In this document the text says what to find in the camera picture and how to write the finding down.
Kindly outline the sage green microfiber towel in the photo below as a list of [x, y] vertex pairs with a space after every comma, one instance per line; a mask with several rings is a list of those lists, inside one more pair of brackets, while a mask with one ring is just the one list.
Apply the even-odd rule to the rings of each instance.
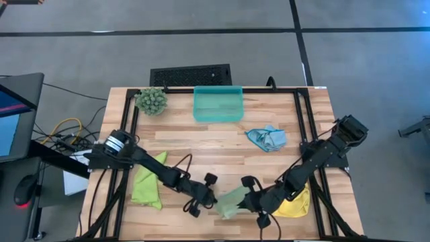
[[217, 199], [214, 207], [222, 220], [232, 219], [241, 212], [249, 212], [246, 208], [241, 208], [239, 204], [245, 198], [245, 195], [250, 192], [249, 188], [240, 186], [231, 192], [223, 194]]

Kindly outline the dark bar with orange tip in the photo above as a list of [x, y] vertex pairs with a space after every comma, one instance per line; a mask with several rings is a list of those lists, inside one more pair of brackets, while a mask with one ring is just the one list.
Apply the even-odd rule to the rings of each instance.
[[0, 5], [41, 5], [45, 0], [0, 0]]

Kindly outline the grey computer monitor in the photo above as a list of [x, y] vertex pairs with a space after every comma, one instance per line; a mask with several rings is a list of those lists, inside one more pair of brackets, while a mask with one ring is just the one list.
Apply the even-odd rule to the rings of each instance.
[[43, 73], [0, 75], [0, 163], [28, 156], [43, 82]]

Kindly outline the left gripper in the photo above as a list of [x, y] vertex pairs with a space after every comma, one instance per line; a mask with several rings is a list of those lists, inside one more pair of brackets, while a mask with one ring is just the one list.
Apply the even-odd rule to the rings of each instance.
[[202, 205], [204, 208], [211, 209], [217, 199], [215, 199], [214, 191], [210, 187], [214, 185], [214, 182], [207, 181], [202, 184], [197, 181], [188, 180], [183, 185], [183, 193], [191, 197], [191, 199], [183, 206], [183, 211], [188, 212], [193, 217], [199, 217], [201, 210], [199, 206]]

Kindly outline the artificial green potted plant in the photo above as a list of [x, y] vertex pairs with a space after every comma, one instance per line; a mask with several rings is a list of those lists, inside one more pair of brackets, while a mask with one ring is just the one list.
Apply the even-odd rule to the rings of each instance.
[[167, 95], [162, 89], [141, 89], [134, 98], [135, 106], [147, 116], [157, 116], [167, 107]]

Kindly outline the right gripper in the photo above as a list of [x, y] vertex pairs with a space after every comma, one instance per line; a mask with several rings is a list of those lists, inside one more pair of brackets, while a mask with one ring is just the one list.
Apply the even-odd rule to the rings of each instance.
[[256, 212], [257, 225], [260, 229], [264, 229], [271, 224], [269, 215], [280, 207], [285, 196], [285, 190], [276, 186], [257, 192], [251, 189], [240, 202], [240, 208]]

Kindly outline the lime green microfiber towel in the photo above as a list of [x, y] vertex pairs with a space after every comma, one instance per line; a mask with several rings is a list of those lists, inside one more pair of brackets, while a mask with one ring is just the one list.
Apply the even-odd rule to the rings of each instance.
[[134, 175], [131, 202], [157, 210], [163, 208], [159, 197], [158, 177], [142, 165], [138, 165], [138, 170]]

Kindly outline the dark grey side desk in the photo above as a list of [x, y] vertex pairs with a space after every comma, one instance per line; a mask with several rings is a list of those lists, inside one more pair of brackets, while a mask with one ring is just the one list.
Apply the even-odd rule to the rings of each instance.
[[[89, 178], [88, 166], [31, 140], [13, 145], [10, 154], [0, 156], [0, 242], [22, 242], [41, 239], [42, 211], [49, 206], [65, 204], [69, 199], [63, 189], [63, 173]], [[23, 205], [14, 201], [15, 189], [25, 178], [33, 177], [36, 184], [28, 193], [30, 200]]]

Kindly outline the teal translucent plastic tray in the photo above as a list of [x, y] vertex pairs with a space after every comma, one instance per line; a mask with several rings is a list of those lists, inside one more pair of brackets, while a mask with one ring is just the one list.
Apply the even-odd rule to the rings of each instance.
[[243, 87], [240, 85], [196, 86], [193, 96], [196, 122], [239, 122], [244, 116]]

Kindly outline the black perforated computer case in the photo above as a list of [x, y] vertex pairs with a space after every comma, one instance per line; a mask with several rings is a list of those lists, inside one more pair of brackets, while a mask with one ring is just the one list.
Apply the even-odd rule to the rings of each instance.
[[229, 64], [169, 67], [150, 70], [151, 87], [232, 85]]

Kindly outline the black floor stand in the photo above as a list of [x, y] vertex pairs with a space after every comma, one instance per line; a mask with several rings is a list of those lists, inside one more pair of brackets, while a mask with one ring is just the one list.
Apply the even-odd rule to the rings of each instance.
[[428, 131], [429, 128], [430, 116], [424, 116], [421, 121], [412, 124], [407, 128], [398, 130], [398, 134], [400, 137], [406, 138], [413, 133]]

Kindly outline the yellow microfiber towel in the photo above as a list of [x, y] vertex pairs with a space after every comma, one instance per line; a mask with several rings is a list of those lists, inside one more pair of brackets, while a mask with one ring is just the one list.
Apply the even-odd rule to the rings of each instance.
[[300, 218], [308, 214], [309, 207], [310, 192], [305, 189], [293, 201], [284, 200], [272, 215], [286, 218]]

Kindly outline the black computer mouse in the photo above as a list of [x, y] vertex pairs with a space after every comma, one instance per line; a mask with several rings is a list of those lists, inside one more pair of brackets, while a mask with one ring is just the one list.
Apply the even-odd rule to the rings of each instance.
[[19, 181], [13, 195], [16, 206], [24, 206], [32, 199], [37, 182], [38, 178], [35, 175], [26, 175]]

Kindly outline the black aluminium table frame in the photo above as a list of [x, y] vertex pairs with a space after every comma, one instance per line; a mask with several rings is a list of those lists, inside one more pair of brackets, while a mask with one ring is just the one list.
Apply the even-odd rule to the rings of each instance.
[[[337, 118], [326, 89], [316, 87], [245, 87], [244, 116], [239, 122], [196, 122], [194, 87], [168, 87], [167, 107], [147, 116], [135, 106], [138, 87], [113, 87], [101, 127], [101, 143], [113, 130], [135, 136], [137, 145], [163, 165], [186, 170], [204, 183], [207, 173], [218, 176], [210, 187], [216, 199], [243, 186], [241, 178], [258, 179], [253, 189], [274, 184], [316, 139], [329, 138]], [[287, 144], [265, 152], [245, 131], [272, 125], [285, 130]], [[199, 206], [195, 218], [183, 211], [191, 198], [158, 180], [163, 208], [131, 202], [138, 165], [127, 169], [90, 169], [81, 226], [69, 242], [161, 241], [365, 241], [350, 179], [335, 157], [317, 169], [305, 184], [310, 192], [308, 214], [300, 218], [269, 215], [271, 224], [257, 225], [256, 212], [241, 212], [222, 220], [214, 205]]]

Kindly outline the light blue microfiber towel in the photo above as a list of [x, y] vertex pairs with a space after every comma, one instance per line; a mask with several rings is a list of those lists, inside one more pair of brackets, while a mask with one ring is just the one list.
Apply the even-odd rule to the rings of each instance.
[[287, 144], [285, 130], [276, 129], [272, 125], [245, 131], [247, 138], [265, 152], [278, 151]]

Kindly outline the white paper sheet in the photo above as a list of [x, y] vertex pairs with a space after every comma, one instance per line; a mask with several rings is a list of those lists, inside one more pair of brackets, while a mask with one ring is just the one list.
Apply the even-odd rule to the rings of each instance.
[[[84, 154], [91, 153], [91, 149], [87, 149], [84, 151], [78, 151], [73, 153], [70, 158], [84, 164], [88, 165], [88, 158], [84, 157]], [[73, 194], [77, 194], [87, 189], [88, 179], [84, 177], [80, 177], [78, 175], [69, 173], [68, 171], [63, 171], [63, 182], [64, 182], [64, 194], [66, 196], [71, 196]]]

